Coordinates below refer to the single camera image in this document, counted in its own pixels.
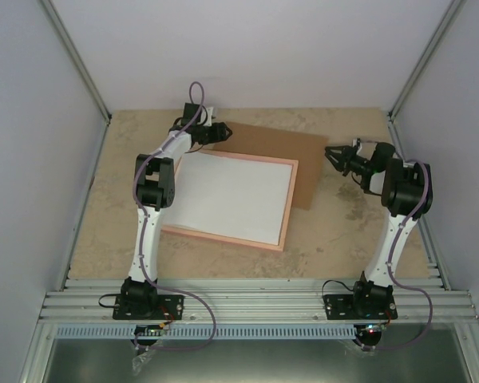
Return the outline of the brown cardboard backing board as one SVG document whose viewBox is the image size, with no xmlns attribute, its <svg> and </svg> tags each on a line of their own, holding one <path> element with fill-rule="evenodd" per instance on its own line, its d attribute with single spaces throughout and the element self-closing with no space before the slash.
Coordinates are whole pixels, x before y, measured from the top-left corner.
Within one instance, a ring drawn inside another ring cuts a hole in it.
<svg viewBox="0 0 479 383">
<path fill-rule="evenodd" d="M 327 137 L 236 122 L 228 122 L 227 126 L 232 130 L 232 136 L 215 144 L 214 150 L 296 160 L 298 169 L 292 206 L 303 210 L 311 208 L 323 170 Z"/>
</svg>

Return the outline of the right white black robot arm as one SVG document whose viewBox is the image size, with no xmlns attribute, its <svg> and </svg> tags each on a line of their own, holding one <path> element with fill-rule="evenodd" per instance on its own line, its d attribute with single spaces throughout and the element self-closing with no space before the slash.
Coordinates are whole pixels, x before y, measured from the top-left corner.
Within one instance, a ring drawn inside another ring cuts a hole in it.
<svg viewBox="0 0 479 383">
<path fill-rule="evenodd" d="M 395 271 L 406 240 L 433 202 L 428 164 L 404 161 L 390 143 L 376 142 L 369 159 L 360 155 L 362 141 L 327 146 L 325 157 L 343 176 L 357 176 L 367 195 L 380 198 L 386 209 L 374 257 L 346 294 L 323 293 L 329 320 L 389 320 L 398 317 L 394 301 Z"/>
</svg>

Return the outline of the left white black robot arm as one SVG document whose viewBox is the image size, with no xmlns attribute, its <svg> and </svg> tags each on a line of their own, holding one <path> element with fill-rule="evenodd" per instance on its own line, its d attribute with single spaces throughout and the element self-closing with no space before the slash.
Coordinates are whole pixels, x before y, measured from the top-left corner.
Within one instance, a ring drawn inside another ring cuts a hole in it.
<svg viewBox="0 0 479 383">
<path fill-rule="evenodd" d="M 113 305 L 115 319 L 170 319 L 170 314 L 177 313 L 164 304 L 166 297 L 159 294 L 157 286 L 160 233 L 175 199 L 179 160 L 196 144 L 203 147 L 232 136 L 232 130 L 214 118 L 212 107 L 187 103 L 160 147 L 136 158 L 133 199 L 138 213 L 137 239 L 128 277 Z"/>
</svg>

